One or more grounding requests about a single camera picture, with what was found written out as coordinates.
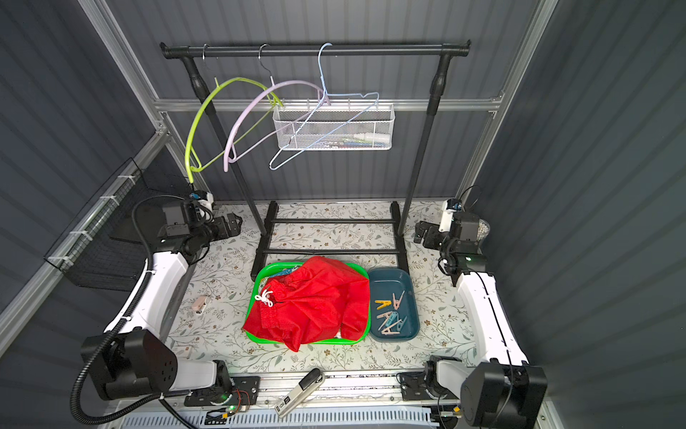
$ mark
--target clothes rack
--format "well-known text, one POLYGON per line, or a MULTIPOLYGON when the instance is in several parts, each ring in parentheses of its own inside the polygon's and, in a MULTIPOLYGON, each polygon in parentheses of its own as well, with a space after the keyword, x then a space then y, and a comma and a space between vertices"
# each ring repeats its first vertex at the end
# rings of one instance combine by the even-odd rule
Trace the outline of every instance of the clothes rack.
MULTIPOLYGON (((201 57, 255 57, 260 56, 317 56, 322 43, 317 45, 255 45, 255 46, 208 46, 207 44, 198 47, 190 46, 166 46, 165 43, 160 43, 162 54, 166 59, 180 59, 188 72, 188 76, 193 87, 193 92, 196 97, 203 102, 210 94, 207 83, 204 81, 194 58, 201 57)), ((414 166, 410 175, 410 185, 407 188, 407 196, 405 197, 405 204, 403 206, 403 213, 400 214, 400 209, 397 201, 391 202, 390 205, 390 219, 285 219, 277 218, 279 205, 276 201, 269 204, 267 216, 264 222, 257 212, 255 200, 250 193, 250 188, 243 176, 238 163, 231 165, 233 174, 238 182, 239 189, 243 194, 252 216, 260 230, 261 237, 257 250, 255 251, 255 261, 252 265, 251 277, 253 280, 257 277, 259 271, 265 266, 267 255, 396 255, 398 259, 398 267, 409 273, 410 269, 407 264, 407 252, 405 249, 405 241, 403 238, 403 231, 405 223, 407 222, 407 215, 410 212, 410 204, 414 196, 414 189, 419 178, 419 171, 424 160, 427 144, 429 143, 429 135, 431 134, 431 127, 434 124, 434 118, 438 111, 440 98, 445 90, 445 84, 448 76, 448 67, 450 60, 454 56, 467 56, 471 42, 468 40, 464 44, 443 43, 434 45, 417 45, 417 44, 398 44, 398 45, 334 45, 330 46, 322 52, 322 56, 378 56, 378 55, 393 55, 393 56, 438 56, 438 68, 433 80, 431 81, 431 88, 429 90, 429 103, 427 105, 426 117, 424 118, 424 126, 422 128, 419 146, 414 158, 414 166), (274 230, 274 225, 277 223, 321 223, 321 224, 341 224, 341 223, 374 223, 374 224, 392 224, 393 236, 395 241, 395 248, 386 249, 277 249, 270 248, 271 237, 274 230)), ((217 116, 217 111, 210 103, 205 113, 212 124, 220 144, 226 143, 226 132, 222 127, 217 116)))

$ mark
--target white cable tie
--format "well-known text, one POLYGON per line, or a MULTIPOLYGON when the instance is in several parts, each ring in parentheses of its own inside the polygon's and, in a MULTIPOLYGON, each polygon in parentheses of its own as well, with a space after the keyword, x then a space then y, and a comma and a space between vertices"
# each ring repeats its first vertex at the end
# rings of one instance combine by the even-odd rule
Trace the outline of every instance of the white cable tie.
POLYGON ((133 183, 134 185, 136 184, 136 181, 134 180, 134 177, 133 177, 133 176, 117 176, 117 178, 120 178, 120 177, 128 178, 128 179, 131 180, 131 183, 133 183))
POLYGON ((262 292, 262 295, 257 294, 255 295, 255 301, 262 301, 263 303, 269 305, 270 307, 274 306, 274 303, 269 300, 269 294, 272 293, 271 290, 265 290, 262 292))
POLYGON ((93 237, 91 237, 90 234, 88 234, 88 231, 71 231, 70 234, 80 234, 80 235, 85 235, 85 237, 88 239, 89 242, 93 241, 93 237))
POLYGON ((117 197, 113 195, 104 195, 99 198, 100 200, 112 200, 115 202, 117 206, 119 206, 119 201, 117 201, 117 197))

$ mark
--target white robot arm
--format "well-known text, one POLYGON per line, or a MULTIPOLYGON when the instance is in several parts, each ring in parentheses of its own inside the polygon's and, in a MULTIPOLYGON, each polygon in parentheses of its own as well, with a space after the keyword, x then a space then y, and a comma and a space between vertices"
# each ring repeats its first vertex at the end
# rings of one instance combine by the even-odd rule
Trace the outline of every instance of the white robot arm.
POLYGON ((84 362, 96 356, 87 366, 102 399, 192 391, 205 395, 210 404, 221 403, 227 391, 230 394, 231 381, 223 362, 177 360, 162 338, 165 312, 189 265, 197 262, 200 249, 240 234, 242 219, 233 214, 215 217, 211 201, 211 194, 194 192, 189 199, 177 197, 162 206, 166 223, 159 233, 152 231, 158 242, 146 246, 149 255, 154 249, 152 267, 146 260, 136 286, 105 333, 84 341, 84 362), (111 343, 103 346, 113 331, 111 343))
POLYGON ((472 369, 455 358, 432 356, 418 385, 431 397, 454 394, 462 409, 460 424, 531 429, 547 380, 541 368, 529 365, 519 348, 498 298, 495 278, 486 270, 480 246, 489 230, 485 221, 464 211, 462 201, 456 199, 443 204, 440 225, 419 222, 415 226, 414 242, 439 251, 438 267, 450 276, 465 304, 479 361, 472 369))

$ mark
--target red cloth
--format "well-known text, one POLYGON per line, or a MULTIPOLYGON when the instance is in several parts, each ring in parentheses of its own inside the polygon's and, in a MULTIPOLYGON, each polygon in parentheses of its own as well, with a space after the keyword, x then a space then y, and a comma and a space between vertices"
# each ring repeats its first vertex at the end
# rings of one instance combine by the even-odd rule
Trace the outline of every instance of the red cloth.
POLYGON ((369 317, 369 279, 346 264, 321 256, 293 273, 269 279, 269 307, 255 301, 243 329, 298 351, 301 344, 341 337, 359 340, 369 317))

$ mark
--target black cable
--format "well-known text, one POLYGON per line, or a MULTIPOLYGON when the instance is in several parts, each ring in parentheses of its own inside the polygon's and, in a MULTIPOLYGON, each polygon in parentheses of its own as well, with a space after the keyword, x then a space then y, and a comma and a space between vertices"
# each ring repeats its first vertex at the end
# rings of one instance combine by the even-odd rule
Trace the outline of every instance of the black cable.
POLYGON ((138 208, 143 204, 145 201, 152 200, 153 198, 162 198, 162 197, 167 197, 167 198, 177 198, 179 200, 183 200, 184 198, 178 197, 176 195, 155 195, 146 198, 145 200, 139 201, 134 207, 133 210, 131 211, 131 221, 133 222, 133 227, 138 233, 138 236, 141 238, 141 243, 143 243, 143 247, 145 247, 145 251, 147 253, 147 260, 148 263, 146 265, 146 272, 143 276, 143 281, 141 282, 141 287, 138 288, 138 291, 134 295, 134 297, 131 299, 131 302, 129 306, 126 308, 126 311, 124 311, 121 319, 119 319, 119 322, 115 325, 115 327, 105 335, 105 338, 102 340, 102 342, 95 348, 95 351, 93 352, 93 355, 86 361, 84 364, 83 368, 79 372, 79 375, 76 377, 76 380, 74 381, 74 385, 71 387, 71 394, 69 395, 69 410, 71 411, 71 415, 74 417, 76 421, 78 421, 81 424, 89 424, 89 425, 100 425, 104 423, 108 423, 110 421, 116 420, 131 411, 135 410, 136 408, 140 407, 143 404, 146 404, 154 399, 157 399, 159 395, 148 395, 144 397, 143 399, 140 399, 139 401, 134 402, 133 404, 122 408, 119 411, 115 411, 112 414, 104 415, 104 416, 91 416, 87 415, 84 411, 83 408, 81 408, 81 390, 83 390, 84 387, 84 382, 86 381, 86 377, 88 376, 88 370, 91 368, 91 365, 95 361, 95 359, 102 353, 102 351, 105 349, 105 347, 109 346, 112 343, 112 340, 114 337, 121 331, 121 328, 124 327, 128 319, 131 317, 131 314, 133 314, 134 310, 136 309, 136 306, 138 305, 138 302, 141 300, 143 297, 143 294, 145 293, 145 289, 147 288, 147 284, 150 282, 150 278, 152 277, 152 272, 151 269, 154 267, 154 260, 153 260, 153 253, 152 253, 152 248, 150 247, 150 243, 147 242, 147 238, 145 238, 143 232, 141 231, 140 226, 138 225, 137 221, 137 211, 138 208))
POLYGON ((189 266, 190 266, 190 265, 197 264, 198 262, 200 262, 200 261, 202 261, 203 259, 205 259, 205 257, 207 256, 207 254, 210 253, 210 246, 208 245, 208 246, 206 247, 206 249, 207 249, 207 250, 205 250, 205 254, 204 254, 200 259, 198 259, 197 261, 193 262, 192 264, 189 264, 189 266))
POLYGON ((169 414, 173 415, 182 425, 186 426, 188 429, 198 429, 197 426, 190 424, 186 419, 181 417, 179 413, 174 410, 174 407, 169 405, 169 402, 165 401, 163 398, 160 398, 160 404, 162 404, 163 407, 169 411, 169 414))
MULTIPOLYGON (((474 202, 472 202, 472 205, 469 206, 469 210, 472 210, 472 208, 474 207, 474 205, 476 204, 476 202, 479 200, 479 198, 481 198, 481 194, 483 193, 484 190, 483 190, 479 185, 472 185, 472 186, 468 187, 467 189, 465 189, 464 191, 462 191, 462 193, 460 194, 460 197, 458 198, 458 200, 462 200, 462 197, 463 197, 464 193, 467 192, 467 191, 469 191, 469 190, 472 189, 473 187, 479 188, 479 196, 476 197, 476 199, 474 200, 474 202)), ((468 210, 465 206, 462 206, 462 208, 463 208, 465 211, 468 210)))
POLYGON ((440 420, 440 425, 443 426, 443 428, 448 429, 448 427, 445 425, 445 422, 443 421, 443 416, 440 415, 440 395, 438 396, 436 404, 438 406, 438 419, 440 420))
POLYGON ((214 213, 213 213, 210 209, 208 209, 207 207, 205 207, 204 205, 202 205, 202 204, 200 204, 200 203, 198 203, 198 205, 197 205, 196 207, 199 207, 199 208, 200 208, 201 210, 203 210, 205 213, 207 213, 207 214, 210 215, 210 220, 209 220, 209 222, 212 222, 212 221, 214 220, 214 213))
POLYGON ((512 368, 512 359, 510 359, 510 351, 506 350, 508 354, 508 360, 510 361, 510 390, 508 391, 508 395, 505 398, 505 402, 503 402, 503 406, 500 407, 500 411, 495 415, 495 418, 493 419, 493 423, 490 424, 488 429, 493 429, 493 426, 495 426, 496 422, 498 421, 498 417, 500 417, 500 414, 503 413, 503 410, 507 406, 508 402, 510 401, 510 396, 512 396, 512 389, 514 388, 515 385, 515 371, 512 368))

